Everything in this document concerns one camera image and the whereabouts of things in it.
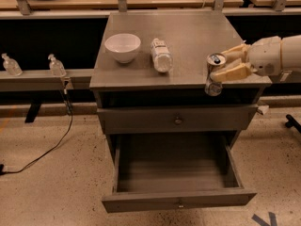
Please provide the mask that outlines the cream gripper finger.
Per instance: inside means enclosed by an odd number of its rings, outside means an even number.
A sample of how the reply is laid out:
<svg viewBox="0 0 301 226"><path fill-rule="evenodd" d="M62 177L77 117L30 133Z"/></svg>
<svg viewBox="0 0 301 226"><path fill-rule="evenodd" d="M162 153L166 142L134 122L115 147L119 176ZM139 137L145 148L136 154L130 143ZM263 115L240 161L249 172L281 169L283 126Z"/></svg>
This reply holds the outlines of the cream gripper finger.
<svg viewBox="0 0 301 226"><path fill-rule="evenodd" d="M223 51L222 55L226 58L227 63L231 63L237 59L240 59L242 62L245 62L248 49L249 49L249 45L242 43L226 51Z"/></svg>
<svg viewBox="0 0 301 226"><path fill-rule="evenodd" d="M210 78L215 82L227 82L242 80L255 73L257 70L249 63L240 58L227 63L222 69L211 72Z"/></svg>

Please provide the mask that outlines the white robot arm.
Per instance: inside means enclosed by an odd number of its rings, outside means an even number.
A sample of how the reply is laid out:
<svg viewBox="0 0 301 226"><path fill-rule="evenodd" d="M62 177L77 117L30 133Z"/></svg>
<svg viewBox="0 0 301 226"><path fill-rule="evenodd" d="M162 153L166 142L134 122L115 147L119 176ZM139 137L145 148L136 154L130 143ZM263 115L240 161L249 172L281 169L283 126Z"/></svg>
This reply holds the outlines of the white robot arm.
<svg viewBox="0 0 301 226"><path fill-rule="evenodd" d="M241 80L255 73L277 76L284 72L301 71L301 36L263 38L252 44L240 44L223 51L223 68L210 74L215 82Z"/></svg>

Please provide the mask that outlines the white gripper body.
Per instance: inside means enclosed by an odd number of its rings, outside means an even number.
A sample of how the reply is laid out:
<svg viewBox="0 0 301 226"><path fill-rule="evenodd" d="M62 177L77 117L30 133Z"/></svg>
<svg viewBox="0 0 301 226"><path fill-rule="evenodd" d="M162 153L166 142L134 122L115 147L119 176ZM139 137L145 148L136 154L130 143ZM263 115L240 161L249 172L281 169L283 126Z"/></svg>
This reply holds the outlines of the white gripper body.
<svg viewBox="0 0 301 226"><path fill-rule="evenodd" d="M279 75L281 38L278 36L263 38L254 42L247 51L247 61L260 76Z"/></svg>

